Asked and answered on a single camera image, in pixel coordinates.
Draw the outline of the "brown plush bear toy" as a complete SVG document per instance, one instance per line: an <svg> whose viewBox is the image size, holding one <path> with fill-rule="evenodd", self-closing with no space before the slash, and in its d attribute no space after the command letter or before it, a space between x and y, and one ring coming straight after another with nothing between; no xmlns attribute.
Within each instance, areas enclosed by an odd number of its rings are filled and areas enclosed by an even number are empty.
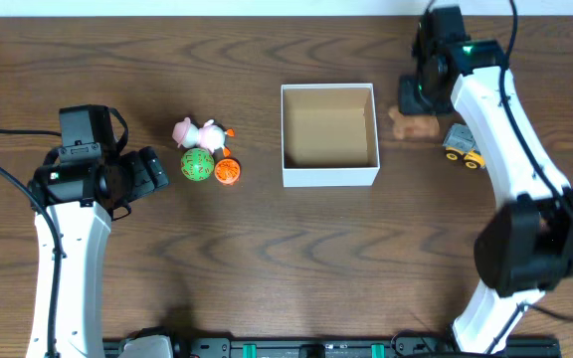
<svg viewBox="0 0 573 358"><path fill-rule="evenodd" d="M393 136L398 140L435 138L440 134L435 116L404 115L398 106L391 106L388 114L393 121Z"/></svg>

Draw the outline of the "white cardboard box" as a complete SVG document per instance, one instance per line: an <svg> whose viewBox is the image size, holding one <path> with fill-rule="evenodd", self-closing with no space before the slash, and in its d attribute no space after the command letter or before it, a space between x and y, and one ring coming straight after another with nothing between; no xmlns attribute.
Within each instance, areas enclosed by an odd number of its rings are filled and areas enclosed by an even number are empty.
<svg viewBox="0 0 573 358"><path fill-rule="evenodd" d="M371 186L380 170L372 84L281 87L286 188Z"/></svg>

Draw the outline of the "yellow grey toy truck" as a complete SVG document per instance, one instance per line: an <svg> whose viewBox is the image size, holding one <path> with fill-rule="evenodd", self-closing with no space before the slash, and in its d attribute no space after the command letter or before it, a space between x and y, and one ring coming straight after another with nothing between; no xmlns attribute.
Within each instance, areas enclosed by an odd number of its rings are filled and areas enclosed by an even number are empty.
<svg viewBox="0 0 573 358"><path fill-rule="evenodd" d="M474 136L466 125L454 123L445 136L443 147L447 159L462 162L472 170L485 168Z"/></svg>

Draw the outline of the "green number ball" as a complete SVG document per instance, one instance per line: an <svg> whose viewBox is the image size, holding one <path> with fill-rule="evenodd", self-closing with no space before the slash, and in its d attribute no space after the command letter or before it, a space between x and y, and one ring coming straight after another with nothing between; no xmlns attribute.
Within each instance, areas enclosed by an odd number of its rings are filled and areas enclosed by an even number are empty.
<svg viewBox="0 0 573 358"><path fill-rule="evenodd" d="M207 149L192 148L181 157L181 171L191 181L199 182L208 179L214 169L214 158Z"/></svg>

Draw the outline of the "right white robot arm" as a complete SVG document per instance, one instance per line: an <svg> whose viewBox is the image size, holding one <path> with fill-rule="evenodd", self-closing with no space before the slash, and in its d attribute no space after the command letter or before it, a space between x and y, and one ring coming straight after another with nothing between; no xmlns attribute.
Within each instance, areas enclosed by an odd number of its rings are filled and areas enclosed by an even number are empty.
<svg viewBox="0 0 573 358"><path fill-rule="evenodd" d="M527 310L538 310L538 300L573 275L573 189L519 102L511 51L472 40L459 7L422 15L412 55L417 69L400 79L400 113L457 112L493 188L496 213L474 248L479 283L452 324L454 353L490 356L504 350Z"/></svg>

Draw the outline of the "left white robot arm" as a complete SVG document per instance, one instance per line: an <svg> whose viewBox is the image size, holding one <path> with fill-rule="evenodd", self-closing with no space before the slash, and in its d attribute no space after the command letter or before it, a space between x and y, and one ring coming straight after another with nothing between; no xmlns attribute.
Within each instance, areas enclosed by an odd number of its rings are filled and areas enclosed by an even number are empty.
<svg viewBox="0 0 573 358"><path fill-rule="evenodd" d="M39 244L29 357L104 357L102 272L113 212L166 186L153 148L57 149L28 188Z"/></svg>

